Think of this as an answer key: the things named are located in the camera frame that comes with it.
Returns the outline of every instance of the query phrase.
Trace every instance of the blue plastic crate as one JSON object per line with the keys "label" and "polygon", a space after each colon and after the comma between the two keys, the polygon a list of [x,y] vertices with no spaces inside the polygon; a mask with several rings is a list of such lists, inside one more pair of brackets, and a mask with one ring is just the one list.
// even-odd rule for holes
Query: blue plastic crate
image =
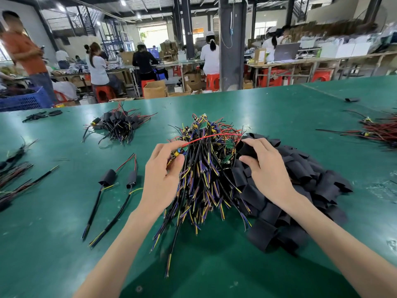
{"label": "blue plastic crate", "polygon": [[43,87],[31,88],[36,93],[0,98],[0,112],[51,108],[52,101]]}

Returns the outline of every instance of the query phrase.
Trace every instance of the ceiling light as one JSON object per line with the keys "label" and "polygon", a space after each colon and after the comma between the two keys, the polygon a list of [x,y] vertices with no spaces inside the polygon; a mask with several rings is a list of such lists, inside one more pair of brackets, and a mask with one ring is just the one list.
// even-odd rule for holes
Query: ceiling light
{"label": "ceiling light", "polygon": [[63,7],[61,4],[58,4],[58,8],[59,8],[59,10],[66,12],[66,8]]}

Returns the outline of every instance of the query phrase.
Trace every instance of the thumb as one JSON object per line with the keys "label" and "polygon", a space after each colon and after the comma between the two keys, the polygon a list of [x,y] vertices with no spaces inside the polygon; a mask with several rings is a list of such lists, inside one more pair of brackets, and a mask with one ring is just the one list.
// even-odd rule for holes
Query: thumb
{"label": "thumb", "polygon": [[247,164],[250,168],[251,171],[259,170],[259,163],[257,160],[255,160],[253,157],[250,156],[240,156],[239,160],[243,162],[244,164]]}
{"label": "thumb", "polygon": [[168,175],[177,177],[179,179],[179,173],[181,172],[183,163],[185,161],[184,155],[178,155],[171,163],[170,172]]}

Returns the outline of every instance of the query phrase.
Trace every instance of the green table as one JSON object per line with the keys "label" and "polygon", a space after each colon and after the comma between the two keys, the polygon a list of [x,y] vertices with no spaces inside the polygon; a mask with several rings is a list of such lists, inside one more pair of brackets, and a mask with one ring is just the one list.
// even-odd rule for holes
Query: green table
{"label": "green table", "polygon": [[[371,83],[382,85],[372,88]],[[397,174],[396,154],[382,152],[384,148],[372,142],[314,130],[359,128],[359,117],[341,112],[345,109],[372,118],[383,116],[372,104],[381,99],[385,106],[382,110],[394,105],[396,77],[309,86],[125,102],[126,109],[140,108],[144,114],[158,112],[125,146],[106,140],[98,146],[98,134],[89,135],[81,143],[83,125],[117,104],[68,107],[62,109],[62,115],[25,124],[21,123],[23,118],[35,111],[0,113],[2,159],[8,150],[19,147],[20,136],[30,142],[39,139],[24,158],[35,166],[14,185],[60,165],[0,213],[0,297],[71,297],[141,197],[139,193],[132,198],[120,221],[90,250],[88,243],[103,230],[126,197],[125,183],[132,163],[120,172],[119,184],[103,194],[87,241],[82,242],[100,187],[98,180],[133,152],[138,155],[139,175],[143,177],[156,143],[177,135],[168,124],[190,124],[192,113],[206,113],[211,120],[224,117],[247,131],[280,138],[282,143],[310,153],[325,168],[340,172],[355,189],[353,194],[339,197],[339,205],[350,219],[344,228],[397,265],[397,185],[389,182]],[[339,99],[349,92],[363,101],[347,104]],[[375,93],[377,98],[370,100]],[[55,161],[60,158],[69,161]],[[299,258],[282,249],[264,254],[246,239],[236,211],[227,211],[226,217],[222,222],[217,211],[211,213],[197,237],[185,222],[168,279],[164,279],[164,268],[173,229],[149,254],[151,237],[161,225],[162,219],[158,219],[136,256],[121,297],[357,297],[314,242],[300,252]]]}

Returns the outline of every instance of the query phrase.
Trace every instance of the orange shirt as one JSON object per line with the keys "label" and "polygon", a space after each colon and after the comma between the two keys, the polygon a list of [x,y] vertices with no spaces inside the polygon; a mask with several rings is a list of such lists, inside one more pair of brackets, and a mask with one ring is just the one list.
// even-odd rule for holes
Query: orange shirt
{"label": "orange shirt", "polygon": [[[8,54],[18,54],[29,52],[38,48],[26,34],[6,31],[2,34],[2,41]],[[46,65],[39,55],[34,55],[26,59],[18,60],[26,70],[27,74],[37,74],[47,72]]]}

